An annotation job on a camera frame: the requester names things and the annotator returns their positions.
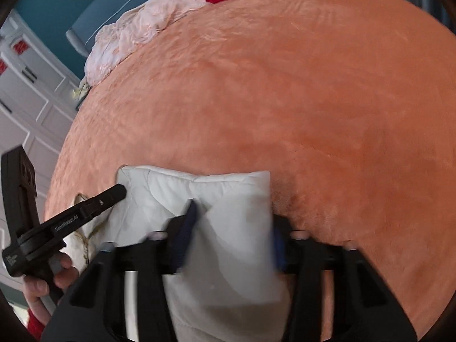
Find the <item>red sleeve left forearm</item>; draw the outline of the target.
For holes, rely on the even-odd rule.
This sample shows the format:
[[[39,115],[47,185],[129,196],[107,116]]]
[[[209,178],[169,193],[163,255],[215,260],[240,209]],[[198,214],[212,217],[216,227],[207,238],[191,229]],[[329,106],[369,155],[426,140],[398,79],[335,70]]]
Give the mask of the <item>red sleeve left forearm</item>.
[[[36,341],[41,341],[42,332],[44,331],[45,326],[39,322],[30,309],[28,309],[28,316],[29,319],[26,329]]]

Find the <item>person left hand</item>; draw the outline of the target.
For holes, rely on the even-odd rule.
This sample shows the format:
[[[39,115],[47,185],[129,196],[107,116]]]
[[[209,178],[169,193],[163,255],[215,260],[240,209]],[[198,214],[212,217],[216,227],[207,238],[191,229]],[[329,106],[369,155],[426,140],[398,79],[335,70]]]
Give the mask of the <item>person left hand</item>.
[[[72,259],[66,253],[59,253],[57,256],[62,270],[58,272],[54,279],[55,285],[61,290],[66,290],[79,277],[79,271],[73,266]],[[50,321],[51,314],[45,308],[41,298],[50,292],[49,284],[44,280],[25,276],[23,280],[23,294],[29,306],[29,310],[34,317],[44,326]]]

